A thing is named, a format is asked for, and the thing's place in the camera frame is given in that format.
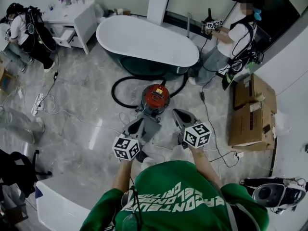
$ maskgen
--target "white pillar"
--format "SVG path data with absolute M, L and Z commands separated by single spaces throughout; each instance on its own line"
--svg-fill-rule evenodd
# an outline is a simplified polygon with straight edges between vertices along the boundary
M 149 0 L 147 20 L 161 25 L 164 19 L 168 0 Z

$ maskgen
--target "cardboard box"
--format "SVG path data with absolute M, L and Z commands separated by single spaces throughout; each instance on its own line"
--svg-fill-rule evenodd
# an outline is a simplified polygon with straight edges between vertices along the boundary
M 232 115 L 229 146 L 251 151 L 274 149 L 274 126 L 275 118 L 264 102 L 248 103 Z
M 275 90 L 252 74 L 239 81 L 235 86 L 234 108 L 241 108 L 246 103 L 264 101 L 273 113 L 277 113 Z

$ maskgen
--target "bathtub faucet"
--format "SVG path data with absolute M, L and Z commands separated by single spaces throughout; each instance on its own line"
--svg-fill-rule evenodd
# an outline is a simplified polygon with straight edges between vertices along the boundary
M 191 24 L 191 13 L 188 13 L 187 14 L 187 35 L 186 35 L 186 37 L 188 38 L 189 38 L 190 24 Z

